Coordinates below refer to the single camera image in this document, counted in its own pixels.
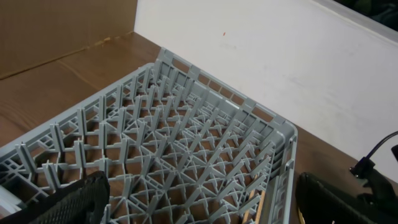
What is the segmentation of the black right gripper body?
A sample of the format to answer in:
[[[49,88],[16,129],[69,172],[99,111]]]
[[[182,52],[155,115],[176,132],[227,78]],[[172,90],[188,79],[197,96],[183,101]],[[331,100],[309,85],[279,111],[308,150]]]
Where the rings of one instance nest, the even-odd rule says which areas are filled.
[[[371,160],[371,156],[380,146],[380,144],[376,145],[367,156],[363,157],[349,171],[357,179],[366,180],[364,187],[369,187],[372,191],[372,194],[362,194],[359,197],[382,212],[397,215],[397,195],[392,184],[374,168],[375,163]]]

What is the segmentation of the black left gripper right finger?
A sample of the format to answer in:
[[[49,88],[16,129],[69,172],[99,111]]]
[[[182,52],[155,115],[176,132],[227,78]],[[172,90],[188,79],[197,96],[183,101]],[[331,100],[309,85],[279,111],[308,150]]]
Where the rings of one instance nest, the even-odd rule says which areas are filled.
[[[295,198],[305,223],[397,224],[397,197],[379,200],[374,194],[353,197],[311,173],[299,175]]]

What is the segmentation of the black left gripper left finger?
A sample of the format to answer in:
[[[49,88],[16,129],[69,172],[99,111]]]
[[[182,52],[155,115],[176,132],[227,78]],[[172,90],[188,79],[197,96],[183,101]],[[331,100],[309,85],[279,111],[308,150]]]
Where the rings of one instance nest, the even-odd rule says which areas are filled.
[[[1,219],[2,224],[99,224],[109,203],[110,186],[103,171],[96,171],[64,187],[43,201]]]

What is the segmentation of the wooden chopstick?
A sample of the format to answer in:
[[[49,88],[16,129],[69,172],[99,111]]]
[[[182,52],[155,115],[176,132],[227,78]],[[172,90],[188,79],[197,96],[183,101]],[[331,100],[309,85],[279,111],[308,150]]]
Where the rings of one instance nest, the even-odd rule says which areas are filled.
[[[255,220],[254,220],[255,224],[259,224],[259,222],[260,222],[261,212],[262,212],[262,208],[263,208],[263,205],[264,205],[265,194],[266,194],[265,191],[261,192],[261,199],[259,201],[259,205],[257,207],[257,212],[256,212],[256,217],[255,217]]]
[[[252,209],[253,207],[256,206],[256,204],[259,201],[259,196],[256,193],[256,189],[253,189],[251,191],[251,193],[249,194],[249,200],[247,201],[247,203],[244,206],[244,216],[243,216],[243,220],[242,223],[247,223],[249,221],[249,216],[252,214]]]

